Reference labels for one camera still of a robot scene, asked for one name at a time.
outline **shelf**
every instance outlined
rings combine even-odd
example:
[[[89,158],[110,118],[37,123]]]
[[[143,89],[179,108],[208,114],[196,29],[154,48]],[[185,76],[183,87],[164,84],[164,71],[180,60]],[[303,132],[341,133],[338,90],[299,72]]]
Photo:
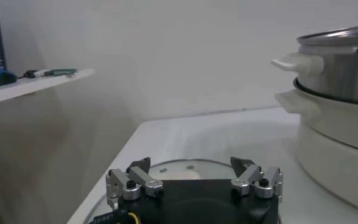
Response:
[[[79,70],[74,75],[62,75],[57,77],[42,77],[34,79],[18,79],[16,83],[0,86],[0,101],[72,82],[94,74],[94,69],[83,69]]]

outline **white countertop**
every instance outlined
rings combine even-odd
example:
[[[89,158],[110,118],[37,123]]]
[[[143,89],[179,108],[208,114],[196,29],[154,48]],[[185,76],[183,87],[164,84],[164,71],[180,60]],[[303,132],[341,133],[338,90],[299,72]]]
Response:
[[[224,163],[231,156],[284,172],[280,205],[283,224],[358,224],[358,209],[332,195],[304,173],[295,159],[299,117],[282,108],[149,121],[138,127],[108,169],[124,170],[132,161],[151,157],[152,164],[180,158]],[[105,173],[68,223],[83,223],[105,194]]]

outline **pot handle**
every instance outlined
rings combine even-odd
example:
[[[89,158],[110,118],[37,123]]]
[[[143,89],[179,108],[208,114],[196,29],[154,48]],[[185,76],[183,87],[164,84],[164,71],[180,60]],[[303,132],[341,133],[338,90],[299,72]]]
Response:
[[[299,73],[299,75],[320,75],[324,70],[324,60],[320,56],[291,53],[280,59],[271,61],[272,65],[283,71]]]
[[[275,94],[275,98],[288,113],[300,114],[306,119],[313,119],[322,114],[314,100],[300,94],[296,89]]]

